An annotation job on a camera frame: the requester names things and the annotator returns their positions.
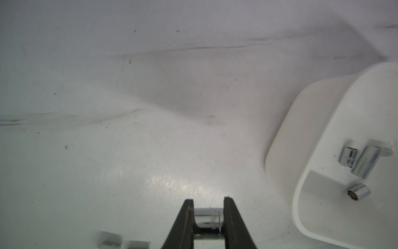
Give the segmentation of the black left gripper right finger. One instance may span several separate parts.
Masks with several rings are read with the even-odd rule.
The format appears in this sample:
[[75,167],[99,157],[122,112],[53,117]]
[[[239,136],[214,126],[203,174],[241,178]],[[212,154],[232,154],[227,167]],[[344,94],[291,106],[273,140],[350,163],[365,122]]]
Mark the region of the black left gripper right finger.
[[223,201],[223,234],[226,249],[256,249],[256,245],[231,197]]

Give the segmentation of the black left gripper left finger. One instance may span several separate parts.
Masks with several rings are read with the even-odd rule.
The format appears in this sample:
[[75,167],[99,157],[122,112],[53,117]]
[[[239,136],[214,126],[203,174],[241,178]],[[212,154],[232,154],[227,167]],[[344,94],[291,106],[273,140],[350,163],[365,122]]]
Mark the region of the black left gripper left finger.
[[187,199],[161,249],[193,249],[194,202]]

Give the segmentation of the chrome socket pair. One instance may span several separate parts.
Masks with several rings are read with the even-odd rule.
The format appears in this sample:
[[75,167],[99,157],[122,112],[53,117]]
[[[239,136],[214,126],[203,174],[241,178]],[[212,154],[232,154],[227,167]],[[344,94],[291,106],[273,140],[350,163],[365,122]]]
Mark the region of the chrome socket pair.
[[148,241],[128,241],[127,249],[149,249],[150,242]]
[[122,236],[120,234],[102,231],[98,242],[99,249],[121,249]]

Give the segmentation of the small chrome socket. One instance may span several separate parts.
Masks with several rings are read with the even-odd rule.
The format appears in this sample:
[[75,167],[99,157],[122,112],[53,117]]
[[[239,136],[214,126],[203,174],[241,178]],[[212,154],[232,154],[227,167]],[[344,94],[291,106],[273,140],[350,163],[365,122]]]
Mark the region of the small chrome socket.
[[359,201],[368,197],[371,194],[371,189],[362,183],[358,183],[349,187],[346,192],[352,200]]

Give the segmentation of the long chrome socket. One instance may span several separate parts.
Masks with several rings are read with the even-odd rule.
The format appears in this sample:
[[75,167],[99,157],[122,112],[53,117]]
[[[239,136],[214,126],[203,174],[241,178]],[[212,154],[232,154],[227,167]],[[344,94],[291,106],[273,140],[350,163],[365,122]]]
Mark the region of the long chrome socket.
[[381,157],[381,152],[381,147],[367,146],[351,173],[361,179],[367,179]]

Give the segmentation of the short chrome socket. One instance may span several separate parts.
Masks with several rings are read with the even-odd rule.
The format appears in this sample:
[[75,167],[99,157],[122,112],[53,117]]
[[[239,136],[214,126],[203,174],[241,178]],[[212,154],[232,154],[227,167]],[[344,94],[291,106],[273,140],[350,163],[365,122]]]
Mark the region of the short chrome socket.
[[393,155],[393,150],[391,148],[381,147],[380,149],[380,157],[390,157]]

